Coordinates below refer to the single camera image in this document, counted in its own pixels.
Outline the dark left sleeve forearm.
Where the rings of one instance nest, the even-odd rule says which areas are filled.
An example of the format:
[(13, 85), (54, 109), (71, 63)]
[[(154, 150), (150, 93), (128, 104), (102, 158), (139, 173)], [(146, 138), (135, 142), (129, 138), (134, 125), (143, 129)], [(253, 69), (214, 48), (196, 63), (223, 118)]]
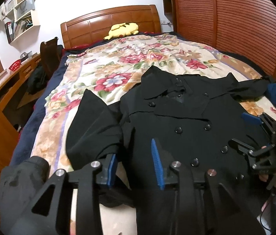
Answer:
[(0, 175), (0, 230), (8, 234), (29, 201), (43, 187), (49, 163), (32, 156), (18, 165), (5, 167)]

